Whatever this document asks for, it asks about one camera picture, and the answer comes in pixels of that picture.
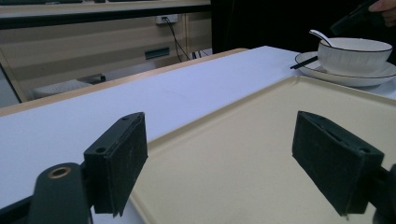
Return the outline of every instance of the white plate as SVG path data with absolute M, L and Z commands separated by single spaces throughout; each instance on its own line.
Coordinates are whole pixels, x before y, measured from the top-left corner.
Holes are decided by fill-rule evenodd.
M 301 63 L 317 55 L 316 51 L 301 53 L 295 57 L 295 61 Z M 349 87 L 375 86 L 387 82 L 396 76 L 396 66 L 391 63 L 385 63 L 384 67 L 375 73 L 376 77 L 350 77 L 330 74 L 322 68 L 319 61 L 309 63 L 299 69 L 308 77 L 315 77 Z

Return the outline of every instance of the white table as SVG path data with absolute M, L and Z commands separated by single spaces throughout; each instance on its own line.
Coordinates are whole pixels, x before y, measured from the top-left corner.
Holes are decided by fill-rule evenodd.
M 30 196 L 36 177 L 48 167 L 82 163 L 84 150 L 120 117 L 145 112 L 151 141 L 279 80 L 301 75 L 290 69 L 296 55 L 271 47 L 250 49 L 51 104 L 45 99 L 38 107 L 26 103 L 15 109 L 20 112 L 8 110 L 0 117 L 0 207 Z M 361 90 L 396 98 L 396 81 Z M 93 221 L 141 223 L 129 203 L 124 217 L 93 215 Z

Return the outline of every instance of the spoon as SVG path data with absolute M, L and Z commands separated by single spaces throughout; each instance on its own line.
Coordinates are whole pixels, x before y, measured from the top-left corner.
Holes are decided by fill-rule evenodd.
M 311 35 L 315 35 L 317 37 L 319 37 L 320 39 L 326 41 L 326 43 L 330 46 L 330 47 L 335 47 L 334 43 L 323 33 L 317 31 L 317 30 L 310 30 L 309 34 Z

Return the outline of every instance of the power socket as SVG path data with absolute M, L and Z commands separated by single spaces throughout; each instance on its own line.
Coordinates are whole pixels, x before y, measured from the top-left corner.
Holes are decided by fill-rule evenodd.
M 178 21 L 177 14 L 172 14 L 172 15 L 156 16 L 155 17 L 155 23 L 156 24 L 164 24 L 164 23 L 166 23 L 166 20 L 164 18 L 168 18 L 168 20 L 170 22 L 177 22 Z

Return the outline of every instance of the plastic tray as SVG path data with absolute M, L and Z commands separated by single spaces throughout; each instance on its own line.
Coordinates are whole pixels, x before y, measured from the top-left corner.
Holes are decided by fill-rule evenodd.
M 297 111 L 331 119 L 396 163 L 396 101 L 290 77 L 148 143 L 131 200 L 146 223 L 372 223 L 340 217 L 291 156 Z

